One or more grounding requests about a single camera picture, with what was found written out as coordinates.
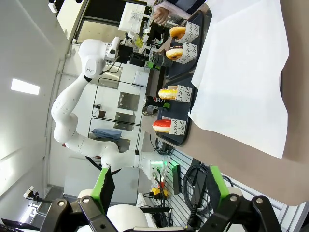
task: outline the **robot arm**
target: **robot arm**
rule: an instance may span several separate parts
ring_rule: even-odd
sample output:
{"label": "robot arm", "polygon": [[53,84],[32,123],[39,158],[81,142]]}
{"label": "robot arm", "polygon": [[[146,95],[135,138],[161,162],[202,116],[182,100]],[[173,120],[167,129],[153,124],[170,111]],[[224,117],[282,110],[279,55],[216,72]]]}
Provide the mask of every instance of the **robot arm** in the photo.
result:
{"label": "robot arm", "polygon": [[147,177],[154,180],[154,177],[158,176],[157,168],[163,171],[163,156],[139,151],[119,153],[116,143],[96,141],[76,131],[78,118],[72,111],[88,82],[102,73],[105,61],[115,62],[118,46],[118,37],[115,37],[111,43],[85,40],[81,44],[78,54],[82,60],[82,73],[60,93],[52,107],[52,117],[56,122],[54,138],[83,156],[101,156],[103,168],[111,166],[112,171],[124,167],[142,168]]}

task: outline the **screw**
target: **screw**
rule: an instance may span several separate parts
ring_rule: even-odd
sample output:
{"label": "screw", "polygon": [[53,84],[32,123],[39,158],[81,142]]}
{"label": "screw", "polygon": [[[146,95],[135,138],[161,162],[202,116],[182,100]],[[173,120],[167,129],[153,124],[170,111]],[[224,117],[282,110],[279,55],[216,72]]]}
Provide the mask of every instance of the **screw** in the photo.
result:
{"label": "screw", "polygon": [[233,201],[233,202],[235,202],[235,201],[237,201],[237,197],[231,196],[230,200]]}
{"label": "screw", "polygon": [[88,202],[89,202],[89,199],[88,199],[88,198],[85,198],[85,199],[83,199],[83,202],[84,202],[84,203],[88,203]]}
{"label": "screw", "polygon": [[258,199],[256,199],[256,202],[257,202],[258,204],[261,204],[261,203],[263,203],[263,200],[262,200],[261,198],[258,198]]}

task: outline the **black tray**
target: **black tray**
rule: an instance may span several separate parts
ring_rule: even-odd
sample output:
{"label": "black tray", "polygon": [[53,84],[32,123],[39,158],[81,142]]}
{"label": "black tray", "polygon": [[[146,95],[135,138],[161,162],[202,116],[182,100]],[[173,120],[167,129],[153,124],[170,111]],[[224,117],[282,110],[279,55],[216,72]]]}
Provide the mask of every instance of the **black tray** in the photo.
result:
{"label": "black tray", "polygon": [[192,88],[192,95],[191,95],[190,103],[171,100],[170,109],[168,111],[160,110],[158,113],[158,119],[162,119],[162,117],[164,116],[164,117],[174,118],[174,119],[183,120],[187,122],[184,136],[168,134],[168,133],[161,133],[161,132],[156,133],[158,137],[176,146],[181,145],[185,141],[185,139],[187,138],[188,132],[189,132],[189,128],[190,128],[191,119],[188,116],[188,112],[191,111],[193,104],[195,102],[195,99],[197,97],[197,92],[198,92],[198,90],[191,83],[192,77],[193,75],[191,73],[187,73],[187,74],[180,76],[179,78],[175,80],[169,81],[164,86],[164,88],[167,88],[167,86],[182,85],[182,86]]}
{"label": "black tray", "polygon": [[[181,64],[177,62],[173,62],[172,66],[169,68],[167,72],[166,79],[171,80],[181,74],[189,73],[197,65],[199,55],[202,51],[202,45],[203,45],[203,29],[204,29],[204,13],[202,11],[197,11],[194,15],[191,16],[191,18],[188,19],[188,22],[195,23],[199,25],[199,37],[197,37],[195,40],[191,42],[191,44],[197,45],[197,58],[195,60],[192,60],[186,64]],[[181,46],[181,43],[176,42],[175,40],[172,40],[170,46]]]}

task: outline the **glazed donut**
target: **glazed donut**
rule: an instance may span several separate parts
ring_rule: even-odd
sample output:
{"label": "glazed donut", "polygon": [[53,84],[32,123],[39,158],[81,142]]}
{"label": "glazed donut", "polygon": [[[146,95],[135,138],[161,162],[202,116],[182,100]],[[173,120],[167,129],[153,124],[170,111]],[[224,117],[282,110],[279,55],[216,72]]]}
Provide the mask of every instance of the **glazed donut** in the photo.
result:
{"label": "glazed donut", "polygon": [[169,30],[169,34],[173,39],[180,40],[185,34],[186,27],[173,27]]}
{"label": "glazed donut", "polygon": [[176,99],[176,89],[166,89],[163,88],[159,91],[159,97],[161,99]]}
{"label": "glazed donut", "polygon": [[166,51],[166,56],[171,60],[177,60],[183,55],[183,47],[175,46]]}
{"label": "glazed donut", "polygon": [[153,129],[156,132],[169,133],[170,124],[171,124],[171,120],[169,120],[169,119],[157,120],[153,123]]}

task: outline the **table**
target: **table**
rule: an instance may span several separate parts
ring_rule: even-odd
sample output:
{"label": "table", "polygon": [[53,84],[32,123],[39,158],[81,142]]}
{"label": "table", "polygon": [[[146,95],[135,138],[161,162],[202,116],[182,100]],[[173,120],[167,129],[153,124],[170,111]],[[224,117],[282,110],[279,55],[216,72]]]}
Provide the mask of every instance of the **table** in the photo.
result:
{"label": "table", "polygon": [[[282,159],[223,135],[191,124],[186,142],[177,149],[220,170],[241,183],[287,205],[309,200],[309,1],[281,0],[290,56],[282,71],[283,101],[288,132]],[[200,10],[206,12],[204,4]],[[169,47],[171,38],[163,48]],[[156,88],[154,73],[149,82]],[[143,117],[142,129],[155,136],[156,115]]]}

